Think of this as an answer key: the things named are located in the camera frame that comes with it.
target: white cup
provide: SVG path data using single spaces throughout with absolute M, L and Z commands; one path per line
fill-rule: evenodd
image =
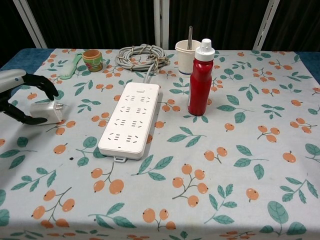
M 200 47 L 201 42 L 192 40 L 191 50 L 188 48 L 188 40 L 182 40 L 176 43 L 175 50 L 178 52 L 178 68 L 183 76 L 190 76 L 193 70 L 193 61 L 195 59 L 195 51 Z

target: paper cup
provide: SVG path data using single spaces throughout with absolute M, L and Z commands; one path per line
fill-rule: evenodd
M 90 49 L 82 54 L 83 61 L 90 72 L 98 72 L 102 69 L 102 53 L 96 49 Z
M 176 43 L 175 50 L 178 52 L 178 68 L 183 76 L 190 76 L 193 70 L 195 51 L 200 47 L 201 42 L 192 40 L 191 50 L 188 48 L 188 40 L 182 40 Z

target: gray cable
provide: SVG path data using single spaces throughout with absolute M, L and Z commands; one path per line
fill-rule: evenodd
M 130 58 L 133 55 L 149 54 L 146 63 L 133 64 Z M 158 71 L 159 68 L 168 65 L 170 63 L 164 50 L 155 45 L 142 44 L 141 46 L 124 47 L 119 50 L 118 55 L 115 58 L 115 62 L 123 67 L 124 69 L 130 71 L 146 72 L 143 79 L 144 83 L 149 83 L 147 81 L 150 72 L 155 68 Z

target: black curtain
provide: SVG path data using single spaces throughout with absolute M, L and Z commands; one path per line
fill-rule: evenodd
M 0 67 L 2 67 L 17 52 L 25 48 L 35 48 L 35 44 L 14 2 L 12 0 L 4 0 L 0 4 Z
M 320 51 L 320 1 L 281 0 L 262 49 Z
M 169 49 L 188 39 L 219 50 L 252 50 L 269 0 L 170 0 Z
M 28 0 L 48 48 L 155 44 L 152 0 Z

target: red water bottle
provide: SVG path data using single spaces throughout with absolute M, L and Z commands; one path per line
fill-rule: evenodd
M 215 50 L 210 39 L 203 39 L 197 47 L 193 60 L 193 71 L 190 77 L 188 111 L 192 115 L 201 116 L 205 113 L 210 92 L 214 66 Z

